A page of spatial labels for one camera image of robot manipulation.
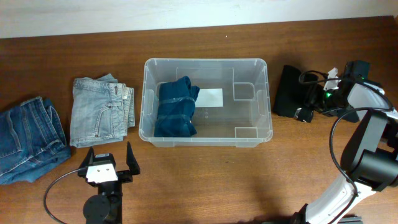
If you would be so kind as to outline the black garment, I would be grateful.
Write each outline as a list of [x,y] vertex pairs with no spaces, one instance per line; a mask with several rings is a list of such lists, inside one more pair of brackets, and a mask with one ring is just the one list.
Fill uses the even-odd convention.
[[272,111],[279,116],[310,123],[313,109],[305,105],[310,85],[299,83],[301,73],[291,65],[284,65]]

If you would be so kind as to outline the teal blue garment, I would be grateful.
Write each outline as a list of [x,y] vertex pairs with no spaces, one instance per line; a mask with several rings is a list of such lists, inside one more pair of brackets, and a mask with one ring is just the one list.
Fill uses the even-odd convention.
[[156,138],[190,138],[197,130],[192,124],[200,88],[184,76],[175,82],[161,84],[155,122]]

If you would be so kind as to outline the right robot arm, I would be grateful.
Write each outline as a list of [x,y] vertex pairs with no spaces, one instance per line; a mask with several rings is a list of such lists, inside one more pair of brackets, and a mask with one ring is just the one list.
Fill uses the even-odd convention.
[[[289,223],[362,223],[361,217],[349,211],[367,197],[397,187],[397,110],[382,86],[369,80],[369,68],[369,63],[355,60],[345,65],[342,74],[334,68],[298,76],[298,82],[309,87],[305,105],[337,117],[329,151],[340,174],[318,199],[294,213]],[[358,127],[337,159],[333,138],[343,119]]]

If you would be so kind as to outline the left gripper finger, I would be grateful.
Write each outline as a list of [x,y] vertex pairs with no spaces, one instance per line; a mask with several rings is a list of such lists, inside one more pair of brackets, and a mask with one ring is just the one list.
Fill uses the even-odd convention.
[[141,169],[136,158],[134,157],[130,142],[127,142],[126,164],[129,167],[131,175],[139,175],[141,173]]
[[86,157],[84,158],[83,162],[80,164],[80,169],[87,169],[93,163],[93,158],[95,156],[93,147],[90,147]]

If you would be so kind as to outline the clear plastic storage bin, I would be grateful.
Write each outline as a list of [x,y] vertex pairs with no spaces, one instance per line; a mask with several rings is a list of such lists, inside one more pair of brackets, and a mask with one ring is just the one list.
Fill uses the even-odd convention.
[[[200,89],[223,89],[223,107],[197,108],[190,138],[156,138],[161,84],[187,76]],[[156,147],[256,147],[273,135],[267,64],[261,58],[150,58],[144,65],[139,137]]]

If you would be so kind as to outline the dark navy garment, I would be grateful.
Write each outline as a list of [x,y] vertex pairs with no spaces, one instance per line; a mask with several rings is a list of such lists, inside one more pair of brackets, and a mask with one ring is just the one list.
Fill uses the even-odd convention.
[[[340,114],[344,114],[351,110],[353,110],[352,107],[345,108],[341,111]],[[348,113],[347,115],[343,116],[343,120],[348,121],[350,123],[357,123],[359,121],[359,116],[358,116],[357,112],[351,112],[351,113]]]

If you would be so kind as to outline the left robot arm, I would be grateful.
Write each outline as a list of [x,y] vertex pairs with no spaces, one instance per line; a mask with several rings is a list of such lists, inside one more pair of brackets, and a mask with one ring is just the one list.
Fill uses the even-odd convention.
[[87,224],[121,224],[123,222],[122,184],[133,181],[141,173],[130,143],[126,150],[127,170],[116,170],[116,161],[111,153],[95,154],[91,147],[78,168],[78,176],[85,179],[98,193],[91,196],[83,206]]

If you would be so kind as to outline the light blue jeans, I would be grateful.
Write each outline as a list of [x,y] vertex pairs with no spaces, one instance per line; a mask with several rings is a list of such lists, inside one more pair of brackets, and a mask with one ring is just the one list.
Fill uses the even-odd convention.
[[133,88],[119,83],[110,73],[98,79],[74,79],[71,146],[82,148],[122,141],[134,126]]

